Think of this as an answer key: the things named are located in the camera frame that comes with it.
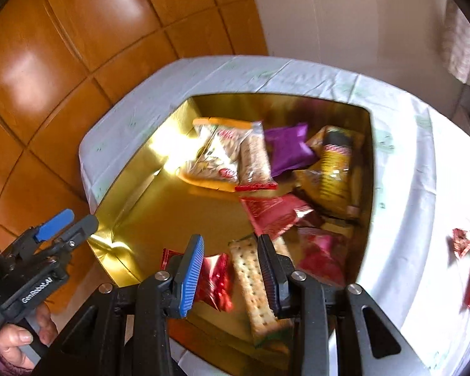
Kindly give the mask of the person's left hand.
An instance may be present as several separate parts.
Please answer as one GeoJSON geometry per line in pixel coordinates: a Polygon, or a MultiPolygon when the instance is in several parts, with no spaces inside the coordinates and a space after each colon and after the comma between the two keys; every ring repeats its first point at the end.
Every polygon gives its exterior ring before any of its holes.
{"type": "MultiPolygon", "coordinates": [[[[51,345],[58,335],[47,304],[41,303],[35,311],[39,325],[39,339],[44,345],[51,345]]],[[[29,375],[34,369],[33,362],[20,350],[34,340],[30,331],[15,324],[7,324],[0,331],[0,375],[29,375]]]]}

